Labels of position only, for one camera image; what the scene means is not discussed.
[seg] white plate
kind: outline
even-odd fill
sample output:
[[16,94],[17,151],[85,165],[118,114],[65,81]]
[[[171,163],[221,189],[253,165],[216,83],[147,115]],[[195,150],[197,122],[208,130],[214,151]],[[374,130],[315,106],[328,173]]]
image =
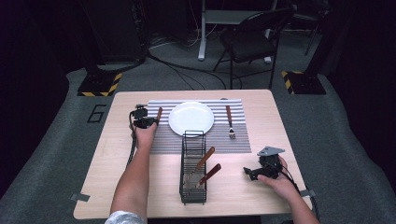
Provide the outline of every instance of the white plate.
[[203,131],[212,128],[215,117],[213,111],[199,102],[186,102],[175,106],[169,114],[169,126],[180,135],[186,131]]

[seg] black wire basket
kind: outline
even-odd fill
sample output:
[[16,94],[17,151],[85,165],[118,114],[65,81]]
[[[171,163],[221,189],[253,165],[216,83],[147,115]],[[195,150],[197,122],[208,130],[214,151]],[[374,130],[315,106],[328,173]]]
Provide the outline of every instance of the black wire basket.
[[206,138],[202,131],[186,131],[183,134],[180,185],[181,201],[186,203],[206,202],[207,184],[197,186],[199,180],[206,175],[206,162],[197,169],[197,164],[206,154]]

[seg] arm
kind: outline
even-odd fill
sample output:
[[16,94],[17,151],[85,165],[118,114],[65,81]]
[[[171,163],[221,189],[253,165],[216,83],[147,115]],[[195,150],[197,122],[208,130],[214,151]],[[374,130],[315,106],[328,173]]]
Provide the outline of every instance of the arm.
[[[282,164],[287,167],[285,160],[279,156]],[[258,179],[274,189],[276,194],[285,199],[291,209],[294,224],[317,224],[319,223],[308,205],[304,202],[299,192],[294,188],[291,182],[284,176],[280,175],[277,179],[272,179],[264,175],[258,175]]]
[[114,193],[110,214],[116,211],[133,212],[147,223],[149,196],[149,152],[157,124],[147,129],[133,127],[136,133],[134,158],[122,174]]

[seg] knife handle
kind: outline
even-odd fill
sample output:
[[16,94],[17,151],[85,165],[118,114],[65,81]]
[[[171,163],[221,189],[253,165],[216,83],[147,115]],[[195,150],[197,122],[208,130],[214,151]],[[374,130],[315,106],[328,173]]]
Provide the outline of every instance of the knife handle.
[[211,147],[206,154],[201,158],[201,160],[198,162],[197,166],[195,169],[199,169],[204,163],[209,159],[209,157],[215,152],[215,148]]
[[157,120],[158,120],[158,122],[160,122],[161,114],[162,114],[162,113],[163,113],[163,108],[160,107],[160,108],[158,109],[158,113],[157,113]]
[[204,175],[204,177],[202,177],[202,179],[199,181],[199,186],[203,185],[206,182],[206,180],[208,180],[210,177],[212,177],[212,175],[217,173],[220,169],[221,169],[221,165],[218,163],[215,167],[213,167],[209,171],[209,173],[207,173],[206,175]]

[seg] cable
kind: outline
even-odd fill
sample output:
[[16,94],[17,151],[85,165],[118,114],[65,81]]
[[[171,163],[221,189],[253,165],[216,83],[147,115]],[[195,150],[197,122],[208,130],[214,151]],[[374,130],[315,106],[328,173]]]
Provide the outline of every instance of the cable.
[[182,66],[182,65],[179,65],[179,64],[176,64],[176,63],[169,63],[169,62],[163,61],[163,60],[161,60],[161,59],[159,59],[159,58],[153,56],[149,51],[148,51],[148,57],[149,57],[150,59],[154,60],[154,61],[157,61],[157,62],[159,62],[159,63],[166,64],[166,65],[171,65],[171,66],[178,67],[178,68],[182,68],[182,69],[187,69],[187,70],[191,70],[191,71],[197,71],[197,72],[202,72],[202,73],[209,74],[210,76],[217,78],[217,79],[221,82],[221,84],[222,84],[223,87],[224,87],[224,90],[227,89],[226,86],[225,86],[225,83],[223,82],[223,80],[221,80],[221,78],[219,78],[218,76],[212,74],[212,73],[209,72],[209,71],[202,70],[202,69],[197,69],[197,68],[191,68],[191,67],[187,67],[187,66]]
[[154,46],[154,47],[150,47],[149,49],[156,49],[156,48],[158,48],[158,47],[162,47],[162,46],[165,46],[165,45],[168,45],[168,44],[178,44],[178,42],[176,42],[176,41],[167,42],[167,43],[163,43],[163,44],[156,45],[156,46]]
[[[221,8],[220,8],[220,10],[223,10],[223,9],[224,9],[224,1],[225,1],[225,0],[223,0],[222,3],[221,3]],[[213,26],[212,30],[211,30],[209,33],[207,33],[207,35],[206,35],[205,37],[208,37],[208,36],[215,30],[215,28],[216,28],[217,26],[218,26],[218,25],[215,24],[215,26]]]
[[167,39],[167,37],[161,37],[161,38],[159,38],[158,37],[158,39],[153,39],[153,40],[150,40],[150,45],[151,46],[153,46],[154,45],[154,47],[156,48],[157,46],[155,46],[155,45],[162,45],[163,44],[163,42],[164,42],[164,40],[166,40]]
[[[198,30],[198,22],[197,22],[197,20],[196,20],[196,18],[195,18],[195,14],[194,14],[194,12],[193,12],[193,10],[192,10],[191,0],[189,0],[189,5],[190,5],[190,10],[191,10],[192,17],[194,18],[195,27],[196,27],[197,30]],[[197,37],[195,38],[195,41],[194,41],[192,44],[190,44],[190,45],[184,45],[184,46],[186,46],[186,47],[189,48],[189,47],[193,46],[196,42],[198,42],[199,39],[200,39],[200,38],[199,38],[199,32],[197,32]]]
[[[275,167],[273,164],[266,162],[265,164],[277,169],[277,167]],[[291,184],[293,184],[293,186],[297,189],[297,192],[300,193],[300,190],[297,187],[297,184],[294,182],[294,179],[291,175],[291,173],[289,172],[289,170],[282,165],[282,168],[286,170],[287,174],[285,174],[283,171],[277,169],[282,175],[284,175],[290,182]],[[320,222],[320,217],[319,217],[319,210],[318,210],[318,206],[317,206],[317,201],[315,200],[315,197],[309,197],[309,199],[311,200],[311,203],[313,204],[314,210],[315,210],[315,214],[317,216],[318,222]]]
[[242,90],[242,78],[240,76],[237,76],[236,74],[233,74],[234,77],[236,77],[239,80],[239,90]]
[[186,74],[184,74],[184,73],[182,73],[182,72],[180,72],[180,71],[177,71],[176,68],[172,67],[172,66],[169,65],[169,64],[166,64],[166,65],[167,65],[168,67],[170,67],[171,69],[173,69],[173,70],[180,76],[180,78],[183,79],[183,81],[184,81],[187,85],[189,85],[189,87],[190,87],[193,91],[195,91],[195,89],[190,85],[190,83],[187,82],[186,79],[184,79],[183,76],[192,79],[193,81],[195,81],[196,83],[198,83],[198,84],[202,87],[203,90],[205,89],[204,85],[203,85],[202,83],[200,83],[198,80],[196,80],[195,78],[190,77],[190,76],[188,76],[188,75],[186,75]]
[[132,115],[133,112],[129,113],[129,128],[132,130],[132,147],[131,147],[131,153],[129,154],[128,161],[126,163],[126,166],[131,163],[132,157],[134,156],[134,148],[136,147],[136,128],[134,128],[134,125],[132,124]]

